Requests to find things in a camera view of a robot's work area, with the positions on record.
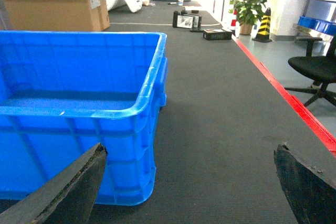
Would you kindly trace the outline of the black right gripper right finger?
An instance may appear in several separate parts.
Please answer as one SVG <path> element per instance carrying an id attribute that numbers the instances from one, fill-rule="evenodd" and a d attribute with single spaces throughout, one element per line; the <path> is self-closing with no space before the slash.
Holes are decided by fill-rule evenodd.
<path id="1" fill-rule="evenodd" d="M 286 144 L 274 150 L 277 177 L 297 223 L 335 223 L 335 181 Z"/>

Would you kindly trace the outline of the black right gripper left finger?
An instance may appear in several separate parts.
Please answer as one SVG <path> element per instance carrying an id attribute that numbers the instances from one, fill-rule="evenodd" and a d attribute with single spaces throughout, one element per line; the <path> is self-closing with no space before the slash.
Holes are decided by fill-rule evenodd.
<path id="1" fill-rule="evenodd" d="M 98 143 L 35 192 L 1 213 L 1 223 L 87 223 L 108 152 Z"/>

